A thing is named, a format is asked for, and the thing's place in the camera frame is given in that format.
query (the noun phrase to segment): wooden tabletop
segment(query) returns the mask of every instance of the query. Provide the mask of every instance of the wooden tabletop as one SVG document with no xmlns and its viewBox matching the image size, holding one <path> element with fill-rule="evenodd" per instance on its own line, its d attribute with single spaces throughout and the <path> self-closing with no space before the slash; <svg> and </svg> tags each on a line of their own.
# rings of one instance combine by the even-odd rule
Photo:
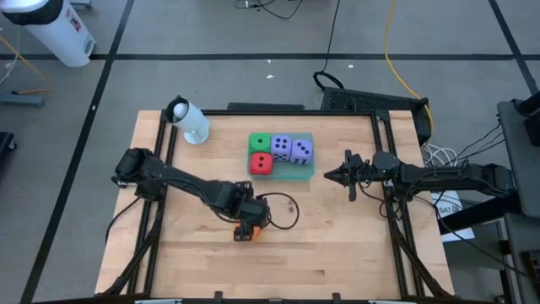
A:
<svg viewBox="0 0 540 304">
<path fill-rule="evenodd" d="M 132 147 L 154 148 L 159 114 L 139 112 Z M 208 118 L 211 130 L 205 144 L 190 145 L 179 133 L 173 166 L 204 179 L 249 180 L 249 133 L 309 132 L 315 143 L 316 174 L 309 182 L 253 182 L 256 194 L 287 193 L 300 206 L 300 221 L 294 229 L 280 231 L 269 226 L 253 243 L 233 242 L 231 224 L 217 219 L 198 198 L 169 187 L 153 297 L 209 298 L 216 290 L 226 298 L 328 299 L 333 292 L 341 293 L 343 299 L 400 297 L 388 222 L 379 215 L 379 203 L 361 193 L 351 203 L 347 189 L 323 177 L 324 172 L 341 165 L 345 149 L 364 159 L 375 153 L 368 117 Z M 398 157 L 421 166 L 410 112 L 391 112 L 391 124 Z M 367 192 L 382 197 L 379 183 Z M 120 190 L 116 213 L 133 201 L 133 193 L 133 187 Z M 285 202 L 269 204 L 278 224 L 288 225 L 294 219 Z M 434 210 L 414 201 L 409 209 L 418 256 L 441 285 L 453 292 Z M 111 229 L 96 292 L 109 287 L 131 258 L 141 212 L 139 204 Z M 413 294 L 404 255 L 403 260 L 409 293 Z M 144 261 L 139 278 L 144 278 L 146 266 Z M 142 290 L 142 280 L 138 283 L 138 290 Z"/>
</svg>

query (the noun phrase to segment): red die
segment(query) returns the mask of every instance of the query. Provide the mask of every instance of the red die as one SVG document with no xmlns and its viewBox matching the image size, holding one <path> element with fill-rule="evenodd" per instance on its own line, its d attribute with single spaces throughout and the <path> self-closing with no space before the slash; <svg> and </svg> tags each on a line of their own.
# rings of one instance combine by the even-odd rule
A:
<svg viewBox="0 0 540 304">
<path fill-rule="evenodd" d="M 250 173 L 252 175 L 270 175 L 272 174 L 272 162 L 273 158 L 268 153 L 253 153 L 250 160 Z"/>
</svg>

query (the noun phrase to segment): white paper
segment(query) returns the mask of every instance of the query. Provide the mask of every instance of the white paper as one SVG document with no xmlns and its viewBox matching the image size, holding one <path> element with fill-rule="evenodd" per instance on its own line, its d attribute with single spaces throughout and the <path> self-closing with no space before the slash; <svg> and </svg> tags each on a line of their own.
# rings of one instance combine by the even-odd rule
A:
<svg viewBox="0 0 540 304">
<path fill-rule="evenodd" d="M 437 198 L 439 198 L 439 196 L 440 196 L 440 193 L 431 193 L 433 204 L 437 201 Z M 460 211 L 463 209 L 462 202 L 459 200 L 456 191 L 446 191 L 444 196 L 437 203 L 437 207 L 439 208 L 440 216 L 442 216 L 443 218 L 447 215 L 456 213 L 457 211 Z M 474 232 L 473 232 L 473 229 L 471 228 L 456 231 L 456 234 L 466 240 L 470 240 L 474 238 Z M 460 241 L 460 238 L 455 236 L 453 233 L 447 233 L 442 236 L 442 241 L 443 242 Z"/>
</svg>

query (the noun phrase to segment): gray floor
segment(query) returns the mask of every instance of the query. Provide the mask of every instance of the gray floor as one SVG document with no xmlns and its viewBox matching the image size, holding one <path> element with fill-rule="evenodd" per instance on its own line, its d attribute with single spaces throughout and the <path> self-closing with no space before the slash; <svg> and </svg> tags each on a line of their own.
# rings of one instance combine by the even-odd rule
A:
<svg viewBox="0 0 540 304">
<path fill-rule="evenodd" d="M 278 0 L 286 14 L 296 4 Z M 94 0 L 81 17 L 108 53 L 126 0 Z M 136 0 L 119 54 L 324 53 L 337 1 L 305 0 L 289 21 L 266 12 L 239 10 L 234 0 Z M 381 54 L 389 0 L 342 0 L 332 53 Z M 499 0 L 502 13 L 523 54 L 540 53 L 538 0 Z M 15 31 L 1 19 L 10 41 Z M 21 31 L 21 51 L 49 53 Z M 511 54 L 488 0 L 398 2 L 391 53 Z M 0 46 L 0 54 L 8 51 Z M 15 133 L 14 153 L 0 185 L 0 295 L 19 301 L 57 200 L 104 61 L 65 68 L 58 61 L 34 64 L 53 82 L 42 109 L 0 106 L 0 130 Z M 462 149 L 497 124 L 500 100 L 526 98 L 529 89 L 514 60 L 395 61 L 417 92 L 430 99 L 435 118 L 433 144 Z M 162 109 L 183 95 L 205 109 L 229 102 L 267 102 L 320 107 L 322 92 L 311 75 L 322 60 L 115 61 L 80 162 L 35 300 L 91 296 L 99 271 L 106 225 L 117 188 L 114 166 L 129 145 L 139 110 Z M 527 62 L 540 78 L 540 62 Z M 328 72 L 348 89 L 408 96 L 382 60 L 331 60 Z M 0 92 L 40 89 L 46 84 L 19 63 Z M 509 165 L 503 145 L 472 159 Z M 468 198 L 480 198 L 471 193 Z M 495 229 L 477 229 L 489 247 Z M 446 246 L 456 292 L 490 300 L 500 293 L 496 265 L 471 257 L 462 244 Z"/>
</svg>

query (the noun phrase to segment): green plastic tray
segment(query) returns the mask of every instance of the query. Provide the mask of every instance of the green plastic tray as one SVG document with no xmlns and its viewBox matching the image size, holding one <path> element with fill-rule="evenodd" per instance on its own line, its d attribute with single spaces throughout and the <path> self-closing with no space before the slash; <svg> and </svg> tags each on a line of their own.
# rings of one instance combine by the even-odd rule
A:
<svg viewBox="0 0 540 304">
<path fill-rule="evenodd" d="M 268 133 L 271 136 L 282 134 L 289 136 L 292 140 L 306 139 L 313 143 L 313 161 L 309 165 L 294 165 L 290 162 L 274 161 L 271 175 L 252 175 L 250 173 L 250 158 L 249 150 L 247 152 L 246 168 L 254 180 L 269 180 L 269 181 L 309 181 L 315 174 L 316 146 L 311 133 Z"/>
</svg>

